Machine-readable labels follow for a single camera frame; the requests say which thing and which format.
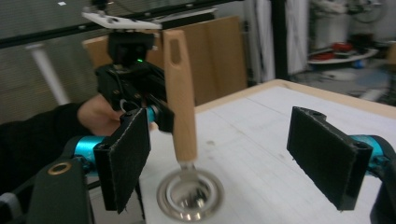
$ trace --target wooden handle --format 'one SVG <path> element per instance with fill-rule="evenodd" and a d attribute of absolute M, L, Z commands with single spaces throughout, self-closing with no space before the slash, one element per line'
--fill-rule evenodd
<path fill-rule="evenodd" d="M 197 158 L 194 91 L 184 32 L 165 31 L 164 71 L 168 107 L 175 113 L 173 140 L 178 162 Z"/>

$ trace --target white table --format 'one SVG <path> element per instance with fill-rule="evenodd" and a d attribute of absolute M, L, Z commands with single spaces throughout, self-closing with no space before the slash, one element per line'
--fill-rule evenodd
<path fill-rule="evenodd" d="M 380 180 L 364 178 L 354 211 L 339 212 L 286 150 L 293 106 L 317 110 L 346 134 L 376 134 L 396 147 L 396 108 L 282 80 L 196 107 L 198 160 L 225 188 L 220 210 L 201 223 L 370 223 Z M 161 181 L 179 169 L 172 135 L 151 132 L 140 177 L 146 219 L 183 223 L 157 204 Z"/>

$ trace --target stainless steel bowl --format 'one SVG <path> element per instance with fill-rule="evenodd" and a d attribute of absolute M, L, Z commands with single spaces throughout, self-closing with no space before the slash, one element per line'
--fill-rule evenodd
<path fill-rule="evenodd" d="M 157 190 L 157 201 L 169 217 L 198 221 L 211 217 L 220 207 L 224 189 L 212 174 L 195 169 L 174 172 Z"/>

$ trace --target cardboard box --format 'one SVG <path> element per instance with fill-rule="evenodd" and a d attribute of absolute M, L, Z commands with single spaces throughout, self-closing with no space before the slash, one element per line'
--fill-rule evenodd
<path fill-rule="evenodd" d="M 248 87 L 243 39 L 236 16 L 198 22 L 174 29 L 183 30 L 191 60 L 195 105 L 201 105 Z M 106 37 L 83 42 L 93 66 L 111 63 Z M 148 52 L 147 61 L 163 68 L 163 46 Z"/>
<path fill-rule="evenodd" d="M 396 72 L 396 43 L 390 46 L 387 59 L 389 71 Z"/>

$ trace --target gray floor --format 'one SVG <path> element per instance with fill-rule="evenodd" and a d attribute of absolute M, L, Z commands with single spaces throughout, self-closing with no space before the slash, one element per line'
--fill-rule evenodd
<path fill-rule="evenodd" d="M 314 70 L 293 75 L 291 80 L 326 91 L 394 105 L 394 99 L 389 99 L 391 92 L 395 91 L 391 82 L 392 78 L 395 78 L 395 75 L 388 71 L 386 61 L 371 60 L 361 69 L 344 67 L 333 70 Z"/>

